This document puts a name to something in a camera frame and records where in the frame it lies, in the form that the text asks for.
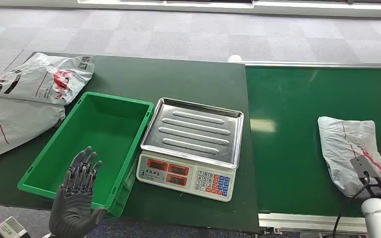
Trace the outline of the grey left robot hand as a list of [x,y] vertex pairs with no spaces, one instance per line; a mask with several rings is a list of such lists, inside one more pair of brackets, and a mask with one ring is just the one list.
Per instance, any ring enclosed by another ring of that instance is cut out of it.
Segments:
[[93,187],[102,161],[91,146],[80,151],[67,169],[54,198],[47,238],[84,238],[103,220],[106,209],[91,208]]

